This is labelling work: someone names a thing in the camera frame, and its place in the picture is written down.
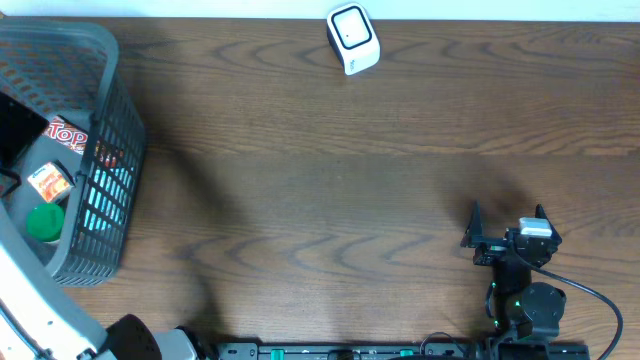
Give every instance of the white wall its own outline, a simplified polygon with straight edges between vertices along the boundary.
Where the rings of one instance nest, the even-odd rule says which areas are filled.
[[[324,18],[340,0],[0,0],[6,15]],[[640,0],[360,0],[374,19],[640,21]]]

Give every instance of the green bottle cap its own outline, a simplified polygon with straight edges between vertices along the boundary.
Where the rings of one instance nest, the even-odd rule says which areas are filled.
[[[56,204],[42,204],[27,217],[27,232],[42,242],[60,239],[64,225],[64,210]]]

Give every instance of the gray plastic basket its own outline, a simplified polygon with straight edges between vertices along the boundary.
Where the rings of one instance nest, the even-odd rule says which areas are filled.
[[[116,40],[98,25],[0,20],[0,90],[48,120],[63,116],[89,135],[84,155],[75,157],[59,148],[52,155],[54,140],[41,136],[21,168],[14,169],[23,178],[18,194],[11,203],[0,203],[23,235],[7,240],[29,243],[65,286],[94,286],[111,278],[129,227],[146,135],[116,73],[117,61]],[[107,166],[100,154],[116,156],[118,166]],[[52,156],[70,164],[75,174],[57,246],[29,239],[25,213],[33,204],[21,201],[21,194],[34,191],[24,179]],[[8,235],[0,229],[0,236]]]

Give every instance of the wooden table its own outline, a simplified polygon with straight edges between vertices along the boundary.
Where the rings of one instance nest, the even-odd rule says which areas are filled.
[[[546,268],[614,300],[614,358],[637,358],[638,25],[376,21],[379,64],[346,77],[323,21],[92,21],[150,137],[122,269],[68,290],[105,326],[480,336],[491,271],[459,247],[477,199],[495,235],[545,205],[564,237]],[[551,283],[560,340],[595,359],[613,313]]]

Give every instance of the white cube with black outline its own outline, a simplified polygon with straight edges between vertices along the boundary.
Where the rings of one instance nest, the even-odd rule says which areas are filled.
[[[369,68],[380,59],[380,42],[360,4],[333,10],[327,17],[327,37],[347,75]]]

